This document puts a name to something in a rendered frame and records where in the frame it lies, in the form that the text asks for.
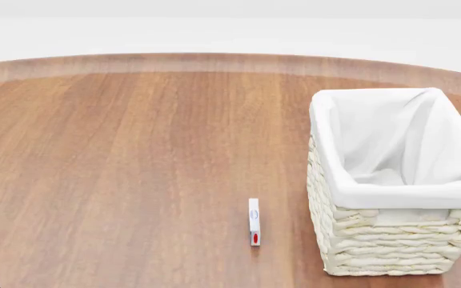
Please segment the white tomato sauce packet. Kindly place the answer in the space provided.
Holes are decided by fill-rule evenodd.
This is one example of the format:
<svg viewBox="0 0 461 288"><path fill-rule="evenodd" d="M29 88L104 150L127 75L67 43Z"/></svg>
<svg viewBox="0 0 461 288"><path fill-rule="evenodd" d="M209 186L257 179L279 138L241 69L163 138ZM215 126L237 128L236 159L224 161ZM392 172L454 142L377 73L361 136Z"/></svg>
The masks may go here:
<svg viewBox="0 0 461 288"><path fill-rule="evenodd" d="M260 229L260 213L259 200L257 198L249 198L249 231L251 246L260 246L261 244L261 229Z"/></svg>

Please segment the white cloth basket liner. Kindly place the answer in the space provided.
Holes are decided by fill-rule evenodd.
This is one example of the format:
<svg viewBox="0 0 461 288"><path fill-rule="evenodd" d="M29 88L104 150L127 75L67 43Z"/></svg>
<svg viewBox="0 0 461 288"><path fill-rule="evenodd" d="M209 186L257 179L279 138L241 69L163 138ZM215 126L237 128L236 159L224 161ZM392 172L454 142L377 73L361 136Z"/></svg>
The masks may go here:
<svg viewBox="0 0 461 288"><path fill-rule="evenodd" d="M441 90L320 90L309 112L336 206L461 209L461 115Z"/></svg>

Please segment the cream woven wicker basket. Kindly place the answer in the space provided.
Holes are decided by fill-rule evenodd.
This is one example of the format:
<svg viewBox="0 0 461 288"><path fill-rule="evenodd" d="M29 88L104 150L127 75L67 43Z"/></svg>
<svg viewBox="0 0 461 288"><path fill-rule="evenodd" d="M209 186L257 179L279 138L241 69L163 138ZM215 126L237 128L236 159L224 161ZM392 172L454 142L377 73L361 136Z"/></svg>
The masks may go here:
<svg viewBox="0 0 461 288"><path fill-rule="evenodd" d="M379 223L381 210L336 206L314 137L308 142L307 195L323 269L335 276L447 272L461 255L461 210L443 220Z"/></svg>

